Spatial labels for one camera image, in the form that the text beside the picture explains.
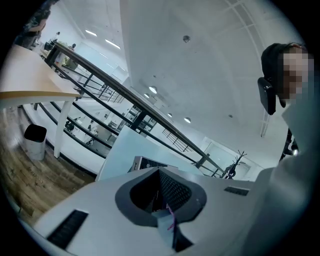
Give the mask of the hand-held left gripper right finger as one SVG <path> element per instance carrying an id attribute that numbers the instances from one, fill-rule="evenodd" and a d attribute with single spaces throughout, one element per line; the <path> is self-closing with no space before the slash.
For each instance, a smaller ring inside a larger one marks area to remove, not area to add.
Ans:
<path id="1" fill-rule="evenodd" d="M 175 220 L 176 256 L 219 256 L 232 246 L 253 212 L 254 182 L 159 168 L 161 185 L 178 199 L 170 203 Z"/>

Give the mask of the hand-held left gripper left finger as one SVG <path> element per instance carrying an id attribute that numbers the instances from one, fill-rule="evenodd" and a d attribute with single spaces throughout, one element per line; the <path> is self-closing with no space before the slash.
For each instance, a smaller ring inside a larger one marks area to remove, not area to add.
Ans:
<path id="1" fill-rule="evenodd" d="M 47 238 L 73 211 L 88 214 L 66 250 L 78 256 L 170 256 L 175 252 L 156 227 L 139 226 L 119 211 L 115 196 L 145 170 L 90 183 L 44 213 L 33 228 Z"/>

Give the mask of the black keypad device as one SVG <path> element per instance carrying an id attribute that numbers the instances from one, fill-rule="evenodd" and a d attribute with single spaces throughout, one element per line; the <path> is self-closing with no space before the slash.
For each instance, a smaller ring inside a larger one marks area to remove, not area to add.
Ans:
<path id="1" fill-rule="evenodd" d="M 171 169 L 178 169 L 178 167 L 165 164 L 162 162 L 154 161 L 152 159 L 146 158 L 144 156 L 135 156 L 133 159 L 132 166 L 128 170 L 128 173 L 143 170 L 147 168 L 154 168 L 154 167 L 165 167 Z"/>

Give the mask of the black coat rack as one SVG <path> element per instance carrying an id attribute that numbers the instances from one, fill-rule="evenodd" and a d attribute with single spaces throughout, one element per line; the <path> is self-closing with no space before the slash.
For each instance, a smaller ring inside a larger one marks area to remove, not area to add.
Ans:
<path id="1" fill-rule="evenodd" d="M 224 170 L 224 172 L 223 172 L 223 174 L 221 176 L 222 179 L 233 180 L 233 178 L 236 176 L 236 168 L 237 168 L 237 166 L 240 166 L 241 164 L 246 164 L 245 162 L 242 161 L 242 158 L 247 155 L 245 153 L 245 151 L 240 152 L 238 150 L 238 154 L 239 154 L 239 156 L 235 157 L 235 161 L 232 161 L 232 164 L 229 165 Z"/>

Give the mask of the light blue table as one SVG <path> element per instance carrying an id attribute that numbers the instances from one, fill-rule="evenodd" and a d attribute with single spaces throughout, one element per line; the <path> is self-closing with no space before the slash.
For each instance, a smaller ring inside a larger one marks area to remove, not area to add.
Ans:
<path id="1" fill-rule="evenodd" d="M 128 173 L 135 157 L 145 157 L 155 162 L 177 167 L 184 172 L 202 175 L 201 171 L 194 165 L 188 163 L 177 154 L 171 153 L 168 148 L 159 146 L 132 129 L 124 127 L 95 180 L 103 181 Z"/>

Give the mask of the grey trash bin black liner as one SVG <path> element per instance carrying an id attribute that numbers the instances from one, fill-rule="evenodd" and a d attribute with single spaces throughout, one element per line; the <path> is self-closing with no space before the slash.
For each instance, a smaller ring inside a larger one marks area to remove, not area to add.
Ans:
<path id="1" fill-rule="evenodd" d="M 36 161 L 45 157 L 47 129 L 43 126 L 30 124 L 24 132 L 25 147 L 28 156 Z"/>

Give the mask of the black metal railing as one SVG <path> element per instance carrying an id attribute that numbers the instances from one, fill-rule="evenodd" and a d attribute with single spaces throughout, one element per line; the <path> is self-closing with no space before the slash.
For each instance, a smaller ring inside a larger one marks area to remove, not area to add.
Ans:
<path id="1" fill-rule="evenodd" d="M 73 78 L 71 78 L 70 75 L 68 75 L 65 71 L 62 70 L 57 64 L 55 64 L 55 60 L 59 54 L 65 54 L 67 57 L 69 57 L 71 60 L 75 61 L 77 64 L 79 64 L 81 67 L 85 68 L 87 71 L 90 72 L 90 76 L 87 77 L 87 80 L 85 83 L 80 83 L 75 81 Z M 209 162 L 211 165 L 214 166 L 215 170 L 212 171 L 214 175 L 217 174 L 218 171 L 221 173 L 218 175 L 219 177 L 223 178 L 226 174 L 225 171 L 219 167 L 213 160 L 210 159 L 208 155 L 206 155 L 202 150 L 200 150 L 199 147 L 197 147 L 193 142 L 191 142 L 186 136 L 184 136 L 180 131 L 178 131 L 172 124 L 170 124 L 167 120 L 164 119 L 160 114 L 158 114 L 155 110 L 153 110 L 151 107 L 149 107 L 146 103 L 144 103 L 139 97 L 134 95 L 131 91 L 129 91 L 127 88 L 122 86 L 118 81 L 116 81 L 114 78 L 103 72 L 101 69 L 96 67 L 94 64 L 80 56 L 79 54 L 75 53 L 68 47 L 62 45 L 61 43 L 56 43 L 53 46 L 53 49 L 48 53 L 48 55 L 45 57 L 45 63 L 48 64 L 49 67 L 53 67 L 56 70 L 58 70 L 64 79 L 67 79 L 71 81 L 76 87 L 80 89 L 81 92 L 84 92 L 85 94 L 89 95 L 90 98 L 110 110 L 112 113 L 114 113 L 117 117 L 121 118 L 126 124 L 129 125 L 130 128 L 133 130 L 139 130 L 143 134 L 149 136 L 156 142 L 160 143 L 161 145 L 165 146 L 166 148 L 172 150 L 173 152 L 177 153 L 178 155 L 186 158 L 187 160 L 191 161 L 195 164 L 196 167 L 202 167 L 206 170 L 208 170 L 207 167 L 204 166 L 205 162 Z M 89 91 L 87 89 L 88 82 L 92 80 L 92 77 L 97 77 L 99 80 L 101 80 L 104 85 L 105 89 L 111 88 L 114 90 L 114 92 L 118 93 L 120 96 L 131 102 L 135 107 L 137 107 L 140 110 L 140 113 L 137 115 L 135 120 L 130 120 L 121 113 L 119 113 L 114 108 L 108 106 L 106 103 L 104 103 L 99 97 L 97 97 L 94 93 Z M 180 140 L 183 142 L 188 148 L 192 149 L 194 152 L 196 152 L 198 155 L 201 156 L 201 159 L 199 161 L 195 161 L 191 159 L 190 157 L 186 156 L 182 152 L 178 151 L 177 149 L 173 148 L 169 144 L 165 143 L 161 139 L 157 138 L 156 136 L 152 135 L 149 131 L 143 129 L 140 124 L 143 123 L 143 119 L 149 116 L 151 119 L 153 119 L 157 124 L 160 124 L 165 130 L 167 130 L 171 135 L 175 136 L 177 140 Z"/>

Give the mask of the wooden table white legs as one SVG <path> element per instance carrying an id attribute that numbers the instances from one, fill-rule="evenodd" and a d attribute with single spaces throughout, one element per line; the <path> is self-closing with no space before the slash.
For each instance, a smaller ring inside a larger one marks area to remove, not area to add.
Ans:
<path id="1" fill-rule="evenodd" d="M 71 83 L 56 74 L 35 52 L 12 46 L 0 70 L 0 110 L 63 101 L 53 144 L 56 158 L 60 156 L 68 113 L 79 96 Z"/>

